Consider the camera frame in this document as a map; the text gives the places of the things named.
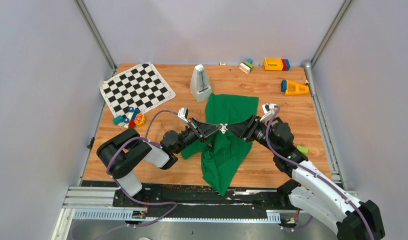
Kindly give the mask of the silver brooch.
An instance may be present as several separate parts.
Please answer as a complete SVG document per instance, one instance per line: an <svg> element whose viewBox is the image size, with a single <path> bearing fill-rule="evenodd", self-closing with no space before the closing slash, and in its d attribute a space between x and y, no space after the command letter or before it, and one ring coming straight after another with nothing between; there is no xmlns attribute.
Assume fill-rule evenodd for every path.
<svg viewBox="0 0 408 240"><path fill-rule="evenodd" d="M227 123L220 123L220 124L219 124L219 126L220 126L219 131L220 131L222 134L225 134L225 133L228 131L227 125L228 125Z"/></svg>

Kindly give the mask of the green garment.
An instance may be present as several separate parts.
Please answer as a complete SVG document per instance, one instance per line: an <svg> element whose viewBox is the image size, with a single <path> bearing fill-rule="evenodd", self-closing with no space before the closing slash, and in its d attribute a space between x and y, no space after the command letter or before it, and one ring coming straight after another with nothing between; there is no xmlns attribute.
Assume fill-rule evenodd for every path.
<svg viewBox="0 0 408 240"><path fill-rule="evenodd" d="M211 94L205 107L209 124L236 124L256 115L259 98L231 94ZM237 169L252 148L251 142L237 138L231 131L218 131L206 142L196 141L181 152L188 159L201 152L203 179L224 196Z"/></svg>

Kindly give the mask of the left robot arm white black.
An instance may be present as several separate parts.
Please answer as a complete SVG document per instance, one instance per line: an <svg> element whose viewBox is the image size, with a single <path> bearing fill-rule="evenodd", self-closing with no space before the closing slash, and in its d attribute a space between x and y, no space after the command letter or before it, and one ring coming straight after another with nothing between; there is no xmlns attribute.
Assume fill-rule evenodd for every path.
<svg viewBox="0 0 408 240"><path fill-rule="evenodd" d="M125 190L127 202L138 207L144 203L145 193L133 169L141 161L162 170L169 169L177 162L176 155L188 146L196 141L204 143L216 133L224 134L226 131L226 124L210 124L190 118L185 130L167 131L157 144L130 128L103 143L96 154L105 165L107 174Z"/></svg>

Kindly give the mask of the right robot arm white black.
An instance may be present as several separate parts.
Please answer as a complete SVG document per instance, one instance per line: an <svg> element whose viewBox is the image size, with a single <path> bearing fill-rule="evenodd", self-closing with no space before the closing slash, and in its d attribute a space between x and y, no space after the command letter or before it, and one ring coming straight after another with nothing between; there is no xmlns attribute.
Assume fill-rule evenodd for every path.
<svg viewBox="0 0 408 240"><path fill-rule="evenodd" d="M379 207L372 200L361 201L318 170L294 145L288 123L276 117L265 124L253 115L244 122L227 125L227 130L273 152L276 167L290 177L278 187L279 206L308 212L339 240L381 240L386 236Z"/></svg>

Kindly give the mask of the grey metronome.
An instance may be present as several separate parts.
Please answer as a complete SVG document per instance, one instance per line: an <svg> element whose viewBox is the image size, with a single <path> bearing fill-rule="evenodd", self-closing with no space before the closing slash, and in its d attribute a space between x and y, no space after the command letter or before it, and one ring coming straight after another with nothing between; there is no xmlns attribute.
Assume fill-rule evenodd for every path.
<svg viewBox="0 0 408 240"><path fill-rule="evenodd" d="M198 103L206 101L212 93L206 70L202 64L194 67L190 92Z"/></svg>

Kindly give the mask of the white green blue toy blocks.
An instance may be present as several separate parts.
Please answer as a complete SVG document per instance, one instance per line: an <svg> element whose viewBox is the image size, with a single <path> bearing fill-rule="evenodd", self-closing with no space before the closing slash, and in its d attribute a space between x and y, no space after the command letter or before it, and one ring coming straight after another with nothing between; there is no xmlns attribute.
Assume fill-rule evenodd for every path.
<svg viewBox="0 0 408 240"><path fill-rule="evenodd" d="M254 68L253 60L248 58L239 64L239 69L246 74L249 74Z"/></svg>

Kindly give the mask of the orange blue toy ramp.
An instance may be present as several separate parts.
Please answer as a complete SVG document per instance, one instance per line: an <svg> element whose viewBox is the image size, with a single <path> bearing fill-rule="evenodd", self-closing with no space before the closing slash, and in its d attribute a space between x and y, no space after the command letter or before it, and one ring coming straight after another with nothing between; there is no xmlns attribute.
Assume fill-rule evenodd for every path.
<svg viewBox="0 0 408 240"><path fill-rule="evenodd" d="M283 79L281 82L281 92L286 96L296 96L308 94L310 89L307 85Z"/></svg>

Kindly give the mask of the yellow round toy block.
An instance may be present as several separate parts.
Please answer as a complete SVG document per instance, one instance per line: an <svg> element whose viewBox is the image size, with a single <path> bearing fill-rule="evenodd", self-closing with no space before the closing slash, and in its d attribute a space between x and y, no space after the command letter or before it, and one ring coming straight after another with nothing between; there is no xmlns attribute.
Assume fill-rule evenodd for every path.
<svg viewBox="0 0 408 240"><path fill-rule="evenodd" d="M142 113L138 113L134 119L134 123L136 127L141 127L145 124L146 118L145 115Z"/></svg>

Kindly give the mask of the small green block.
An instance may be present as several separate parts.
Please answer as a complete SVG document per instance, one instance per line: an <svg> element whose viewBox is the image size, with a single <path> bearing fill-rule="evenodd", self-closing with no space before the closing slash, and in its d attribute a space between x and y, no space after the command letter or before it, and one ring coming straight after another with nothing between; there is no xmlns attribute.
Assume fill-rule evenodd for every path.
<svg viewBox="0 0 408 240"><path fill-rule="evenodd" d="M304 146L297 145L296 148L303 154L307 155L309 153L309 149Z"/></svg>

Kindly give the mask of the yellow red blue toy block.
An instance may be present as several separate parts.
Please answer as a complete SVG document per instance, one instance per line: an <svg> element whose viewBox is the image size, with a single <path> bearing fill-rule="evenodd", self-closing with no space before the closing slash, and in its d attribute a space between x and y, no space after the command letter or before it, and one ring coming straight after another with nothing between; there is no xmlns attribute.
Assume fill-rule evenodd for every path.
<svg viewBox="0 0 408 240"><path fill-rule="evenodd" d="M290 63L285 58L265 58L264 69L267 71L288 71Z"/></svg>

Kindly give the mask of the black white checkerboard sheet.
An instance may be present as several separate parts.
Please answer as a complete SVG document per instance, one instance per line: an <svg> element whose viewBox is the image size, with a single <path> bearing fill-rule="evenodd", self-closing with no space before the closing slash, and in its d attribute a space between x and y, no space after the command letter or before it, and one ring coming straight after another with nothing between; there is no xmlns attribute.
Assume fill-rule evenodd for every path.
<svg viewBox="0 0 408 240"><path fill-rule="evenodd" d="M114 117L125 117L130 107L145 114L176 97L152 63L137 64L102 81L99 89Z"/></svg>

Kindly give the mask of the blue red toy block figure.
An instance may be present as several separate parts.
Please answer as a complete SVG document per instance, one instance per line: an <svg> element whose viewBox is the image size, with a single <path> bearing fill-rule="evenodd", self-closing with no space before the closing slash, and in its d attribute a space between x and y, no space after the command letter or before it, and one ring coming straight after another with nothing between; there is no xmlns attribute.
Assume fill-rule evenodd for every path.
<svg viewBox="0 0 408 240"><path fill-rule="evenodd" d="M139 108L135 108L133 106L130 106L128 108L128 112L126 114L126 117L124 119L124 127L125 128L134 128L135 125L136 125L135 118L139 113L140 113Z"/></svg>

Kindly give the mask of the teal toy block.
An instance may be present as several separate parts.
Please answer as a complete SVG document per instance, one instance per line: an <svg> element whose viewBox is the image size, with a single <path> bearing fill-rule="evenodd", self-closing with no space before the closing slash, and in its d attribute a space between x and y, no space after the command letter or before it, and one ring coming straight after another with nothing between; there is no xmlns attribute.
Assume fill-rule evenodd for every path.
<svg viewBox="0 0 408 240"><path fill-rule="evenodd" d="M116 116L116 117L112 120L112 122L113 122L115 125L121 126L121 125L124 124L124 117L123 117L122 115L118 115L118 116Z"/></svg>

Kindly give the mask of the grey metal pipe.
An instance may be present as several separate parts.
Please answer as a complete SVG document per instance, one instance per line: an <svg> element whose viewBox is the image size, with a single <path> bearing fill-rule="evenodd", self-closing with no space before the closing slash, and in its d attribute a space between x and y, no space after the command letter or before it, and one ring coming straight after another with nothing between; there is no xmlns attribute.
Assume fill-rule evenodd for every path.
<svg viewBox="0 0 408 240"><path fill-rule="evenodd" d="M315 94L316 94L316 86L315 86L311 61L310 60L305 60L303 62L303 68L304 68L304 71L305 71L305 74L306 74L306 79L307 79L308 86L309 86L309 89L310 89L310 95L312 97L314 97Z"/></svg>

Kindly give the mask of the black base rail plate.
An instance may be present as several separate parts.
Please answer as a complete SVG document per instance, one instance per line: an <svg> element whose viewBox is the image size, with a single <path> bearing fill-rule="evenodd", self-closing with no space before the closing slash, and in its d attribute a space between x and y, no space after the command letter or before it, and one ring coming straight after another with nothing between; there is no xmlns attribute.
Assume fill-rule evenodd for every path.
<svg viewBox="0 0 408 240"><path fill-rule="evenodd" d="M148 217L159 217L172 208L169 218L264 219L267 211L295 214L297 208L276 188L230 187L220 195L210 186L145 183L143 189L129 199L116 190L114 207L145 207Z"/></svg>

